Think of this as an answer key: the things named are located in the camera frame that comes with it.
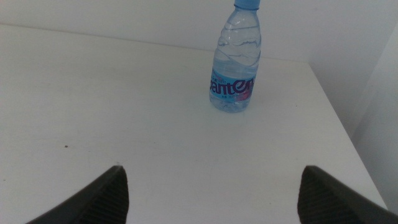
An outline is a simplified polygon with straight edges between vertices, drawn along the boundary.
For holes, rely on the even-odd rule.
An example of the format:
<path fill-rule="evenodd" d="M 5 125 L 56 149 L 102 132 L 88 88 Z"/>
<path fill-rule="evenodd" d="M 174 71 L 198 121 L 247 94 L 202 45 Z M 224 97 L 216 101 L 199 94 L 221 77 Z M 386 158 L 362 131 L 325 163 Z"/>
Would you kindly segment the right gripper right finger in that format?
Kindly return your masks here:
<path fill-rule="evenodd" d="M 301 223 L 397 224 L 397 215 L 317 166 L 302 172 L 297 212 Z"/>

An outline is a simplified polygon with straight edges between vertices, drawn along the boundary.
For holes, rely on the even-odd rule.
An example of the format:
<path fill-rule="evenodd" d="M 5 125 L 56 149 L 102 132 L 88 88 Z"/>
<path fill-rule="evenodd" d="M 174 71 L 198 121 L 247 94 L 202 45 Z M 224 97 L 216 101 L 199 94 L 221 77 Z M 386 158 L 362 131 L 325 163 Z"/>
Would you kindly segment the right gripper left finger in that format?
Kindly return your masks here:
<path fill-rule="evenodd" d="M 126 171 L 123 166 L 112 166 L 75 195 L 29 223 L 126 223 L 128 210 Z"/>

